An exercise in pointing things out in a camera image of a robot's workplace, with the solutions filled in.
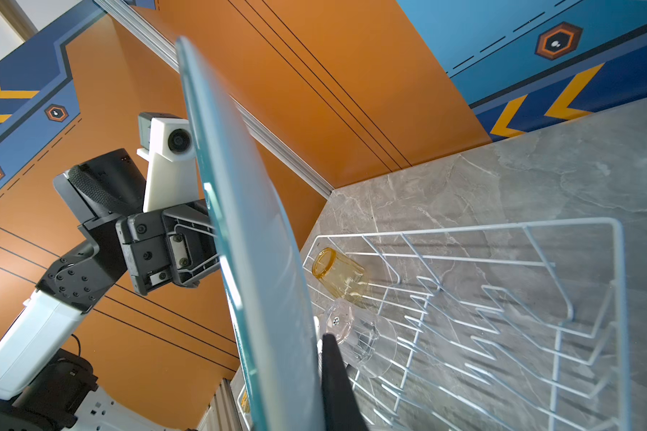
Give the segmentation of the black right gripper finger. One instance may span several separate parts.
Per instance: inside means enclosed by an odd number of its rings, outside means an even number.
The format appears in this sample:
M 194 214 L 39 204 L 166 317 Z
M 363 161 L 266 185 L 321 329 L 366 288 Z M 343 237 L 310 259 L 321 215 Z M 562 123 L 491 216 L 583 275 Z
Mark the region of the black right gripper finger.
M 322 337 L 322 393 L 325 429 L 368 431 L 352 391 L 343 357 L 334 335 Z

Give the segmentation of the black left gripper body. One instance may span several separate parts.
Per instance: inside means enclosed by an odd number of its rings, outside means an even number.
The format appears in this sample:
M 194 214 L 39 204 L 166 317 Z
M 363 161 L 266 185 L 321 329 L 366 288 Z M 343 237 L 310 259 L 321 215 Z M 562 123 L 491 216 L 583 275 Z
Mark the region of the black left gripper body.
M 201 199 L 122 217 L 116 233 L 140 296 L 168 284 L 196 288 L 220 268 L 216 228 Z

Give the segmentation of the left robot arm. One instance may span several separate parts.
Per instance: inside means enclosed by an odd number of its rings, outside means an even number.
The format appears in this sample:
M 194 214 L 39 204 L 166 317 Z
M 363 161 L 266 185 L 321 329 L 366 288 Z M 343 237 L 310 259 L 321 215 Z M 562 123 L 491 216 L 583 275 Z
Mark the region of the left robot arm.
M 54 186 L 84 240 L 50 265 L 0 340 L 0 430 L 153 430 L 64 344 L 124 275 L 145 296 L 167 284 L 197 287 L 215 272 L 206 203 L 144 212 L 146 181 L 123 149 L 70 168 Z

